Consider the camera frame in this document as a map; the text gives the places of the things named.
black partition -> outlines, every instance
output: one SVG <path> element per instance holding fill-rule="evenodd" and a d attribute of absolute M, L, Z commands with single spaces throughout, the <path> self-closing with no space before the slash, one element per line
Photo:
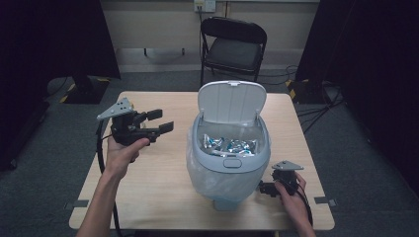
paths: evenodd
<path fill-rule="evenodd" d="M 301 74 L 342 87 L 372 145 L 416 194 L 418 23 L 418 1 L 321 0 L 298 68 Z"/>
<path fill-rule="evenodd" d="M 48 107 L 50 80 L 121 76 L 99 0 L 1 1 L 0 36 L 0 168 L 8 168 Z"/>

white trash can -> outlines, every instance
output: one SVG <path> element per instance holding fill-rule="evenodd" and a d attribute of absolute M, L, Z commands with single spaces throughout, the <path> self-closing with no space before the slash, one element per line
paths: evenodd
<path fill-rule="evenodd" d="M 187 168 L 197 193 L 217 210 L 236 209 L 257 190 L 268 166 L 270 137 L 260 117 L 265 101 L 265 88 L 252 82 L 212 82 L 199 92 Z"/>

black chair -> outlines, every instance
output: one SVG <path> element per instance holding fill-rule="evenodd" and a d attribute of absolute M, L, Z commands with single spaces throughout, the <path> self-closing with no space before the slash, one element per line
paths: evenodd
<path fill-rule="evenodd" d="M 219 69 L 254 75 L 254 81 L 257 81 L 267 42 L 267 35 L 260 26 L 211 17 L 201 23 L 201 35 L 201 86 L 204 85 L 205 67 L 210 67 L 212 74 L 214 69 Z"/>

trash can button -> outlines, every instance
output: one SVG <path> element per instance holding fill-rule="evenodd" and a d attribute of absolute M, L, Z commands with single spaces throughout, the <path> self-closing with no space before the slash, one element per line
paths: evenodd
<path fill-rule="evenodd" d="M 225 168 L 240 168 L 241 161 L 239 159 L 225 159 L 224 167 Z"/>

electrical outlet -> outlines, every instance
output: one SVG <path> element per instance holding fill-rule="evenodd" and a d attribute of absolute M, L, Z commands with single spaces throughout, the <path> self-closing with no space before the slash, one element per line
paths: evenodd
<path fill-rule="evenodd" d="M 194 0 L 194 12 L 199 12 L 199 8 L 201 8 L 201 12 L 205 11 L 206 1 L 205 0 Z"/>
<path fill-rule="evenodd" d="M 206 0 L 205 12 L 215 12 L 215 0 Z"/>

